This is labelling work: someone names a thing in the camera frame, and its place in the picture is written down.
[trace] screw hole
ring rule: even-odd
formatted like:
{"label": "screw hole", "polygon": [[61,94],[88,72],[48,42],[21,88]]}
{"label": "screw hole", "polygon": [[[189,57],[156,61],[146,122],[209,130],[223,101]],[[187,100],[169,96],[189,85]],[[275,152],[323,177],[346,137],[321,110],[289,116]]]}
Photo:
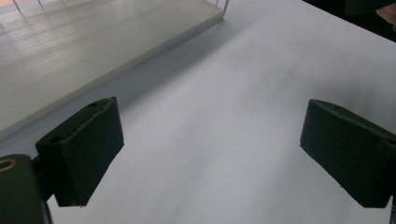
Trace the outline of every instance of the screw hole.
{"label": "screw hole", "polygon": [[61,137],[61,136],[56,136],[56,137],[51,138],[51,139],[49,140],[49,142],[50,142],[50,143],[57,143],[57,142],[59,142],[59,141],[61,141],[61,140],[62,140],[62,137]]}
{"label": "screw hole", "polygon": [[17,164],[17,161],[15,159],[0,161],[0,172],[11,169],[13,166],[15,166],[15,164]]}

